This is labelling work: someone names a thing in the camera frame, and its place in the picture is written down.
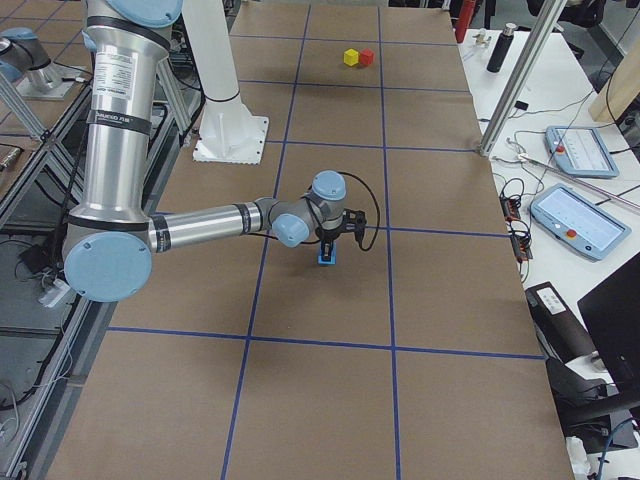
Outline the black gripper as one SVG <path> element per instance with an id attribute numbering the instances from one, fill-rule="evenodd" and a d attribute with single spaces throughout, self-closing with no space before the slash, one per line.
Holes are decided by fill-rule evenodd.
<path id="1" fill-rule="evenodd" d="M 335 260 L 334 241 L 348 228 L 349 216 L 344 210 L 338 217 L 326 220 L 317 227 L 317 237 L 320 240 L 319 258 Z"/>

